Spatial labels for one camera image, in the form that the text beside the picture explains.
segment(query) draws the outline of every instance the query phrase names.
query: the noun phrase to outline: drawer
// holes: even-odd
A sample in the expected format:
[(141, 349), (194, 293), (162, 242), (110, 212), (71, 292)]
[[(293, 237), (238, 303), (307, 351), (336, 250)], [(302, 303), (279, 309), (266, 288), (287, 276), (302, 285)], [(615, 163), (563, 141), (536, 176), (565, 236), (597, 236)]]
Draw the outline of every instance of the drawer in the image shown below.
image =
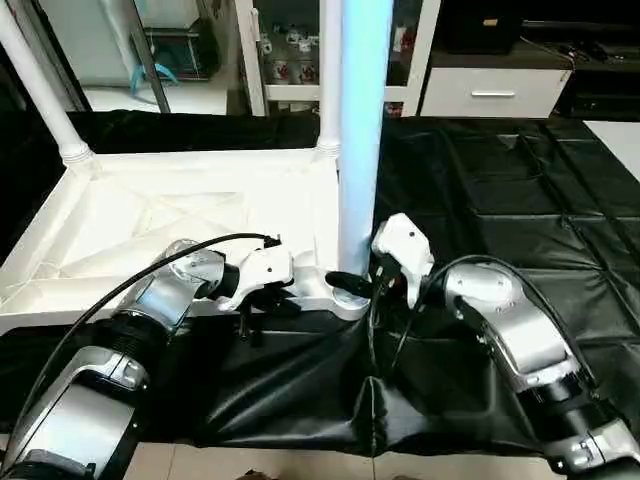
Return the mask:
[(546, 118), (569, 75), (568, 70), (434, 68), (421, 115)]

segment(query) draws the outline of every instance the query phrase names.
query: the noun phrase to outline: drawer handle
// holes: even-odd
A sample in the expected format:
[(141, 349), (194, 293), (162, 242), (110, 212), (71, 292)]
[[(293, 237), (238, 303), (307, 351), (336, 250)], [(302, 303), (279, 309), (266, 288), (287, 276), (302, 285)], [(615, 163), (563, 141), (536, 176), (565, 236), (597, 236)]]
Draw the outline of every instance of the drawer handle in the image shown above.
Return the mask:
[(474, 90), (471, 92), (471, 96), (474, 98), (515, 98), (516, 92)]

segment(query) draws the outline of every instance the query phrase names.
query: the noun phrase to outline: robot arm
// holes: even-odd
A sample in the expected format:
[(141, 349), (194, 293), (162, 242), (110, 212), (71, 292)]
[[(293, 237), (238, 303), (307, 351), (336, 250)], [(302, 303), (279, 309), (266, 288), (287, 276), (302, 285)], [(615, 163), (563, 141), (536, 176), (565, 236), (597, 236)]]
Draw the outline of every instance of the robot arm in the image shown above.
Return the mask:
[[(174, 242), (161, 257), (194, 244)], [(278, 245), (252, 252), (239, 267), (199, 250), (140, 280), (17, 425), (2, 479), (122, 478), (144, 421), (145, 392), (194, 298), (231, 312), (251, 292), (291, 278), (291, 257)]]
[(447, 308), (475, 329), (527, 415), (556, 473), (621, 459), (640, 467), (640, 448), (613, 406), (598, 396), (552, 319), (498, 264), (460, 264), (443, 284)]

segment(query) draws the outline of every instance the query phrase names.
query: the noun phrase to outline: black tablecloth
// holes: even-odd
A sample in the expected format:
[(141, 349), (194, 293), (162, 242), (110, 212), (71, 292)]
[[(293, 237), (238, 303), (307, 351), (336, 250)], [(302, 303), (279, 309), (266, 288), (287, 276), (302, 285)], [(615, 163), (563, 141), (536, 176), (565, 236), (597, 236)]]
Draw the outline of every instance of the black tablecloth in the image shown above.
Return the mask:
[[(304, 147), (317, 134), (313, 118), (113, 112), (74, 120), (98, 152)], [(13, 214), (19, 232), (60, 168), (37, 122), (13, 125), (2, 168), (13, 182), (36, 175)], [(387, 121), (376, 223), (398, 211), (427, 234), (438, 263), (484, 253), (528, 273), (583, 347), (602, 393), (640, 435), (640, 185), (584, 125)], [(490, 359), (441, 308), (423, 313), (388, 371), (406, 317), (398, 301), (376, 332), (384, 375), (372, 368), (360, 322), (322, 312), (264, 317), (253, 346), (237, 338), (232, 317), (191, 320), (166, 358), (147, 439), (362, 455), (536, 452)], [(62, 330), (0, 338), (0, 382), (11, 385), (0, 395), (0, 429)]]

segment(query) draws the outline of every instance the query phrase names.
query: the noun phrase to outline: tiled floor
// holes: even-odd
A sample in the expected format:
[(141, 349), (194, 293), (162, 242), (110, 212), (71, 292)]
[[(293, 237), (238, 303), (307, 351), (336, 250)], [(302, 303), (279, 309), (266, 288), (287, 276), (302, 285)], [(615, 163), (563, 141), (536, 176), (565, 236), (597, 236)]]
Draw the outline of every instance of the tiled floor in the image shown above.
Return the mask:
[[(197, 449), (186, 445), (142, 444), (125, 480), (234, 480), (249, 470), (280, 480), (369, 480), (372, 460), (334, 452)], [(419, 480), (555, 480), (540, 459), (479, 455), (417, 457), (386, 453), (375, 459), (375, 478)]]

